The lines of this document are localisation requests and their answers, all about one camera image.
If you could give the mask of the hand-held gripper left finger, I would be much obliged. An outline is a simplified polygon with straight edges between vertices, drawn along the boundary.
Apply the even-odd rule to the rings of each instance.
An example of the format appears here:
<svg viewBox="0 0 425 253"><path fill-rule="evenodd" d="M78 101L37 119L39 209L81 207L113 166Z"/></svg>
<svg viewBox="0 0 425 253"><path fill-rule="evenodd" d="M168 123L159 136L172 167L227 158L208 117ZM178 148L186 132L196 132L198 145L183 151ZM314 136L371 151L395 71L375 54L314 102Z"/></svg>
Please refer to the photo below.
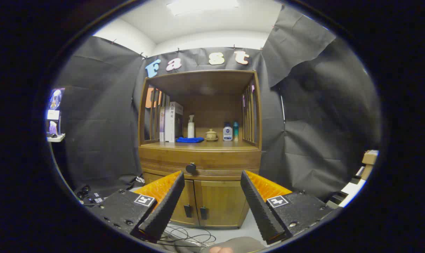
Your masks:
<svg viewBox="0 0 425 253"><path fill-rule="evenodd" d="M184 173L177 171L136 191L119 189L88 210L113 229L154 243L165 231L184 187Z"/></svg>

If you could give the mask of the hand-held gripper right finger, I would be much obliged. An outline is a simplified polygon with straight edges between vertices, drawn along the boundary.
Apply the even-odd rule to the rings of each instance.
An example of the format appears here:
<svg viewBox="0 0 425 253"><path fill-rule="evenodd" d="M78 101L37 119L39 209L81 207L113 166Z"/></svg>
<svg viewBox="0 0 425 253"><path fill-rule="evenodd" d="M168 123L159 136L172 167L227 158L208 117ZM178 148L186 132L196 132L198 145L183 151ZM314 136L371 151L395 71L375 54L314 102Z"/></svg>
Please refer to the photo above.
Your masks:
<svg viewBox="0 0 425 253"><path fill-rule="evenodd" d="M242 172L240 185L267 244L301 234L334 211L314 196L291 191L250 171Z"/></svg>

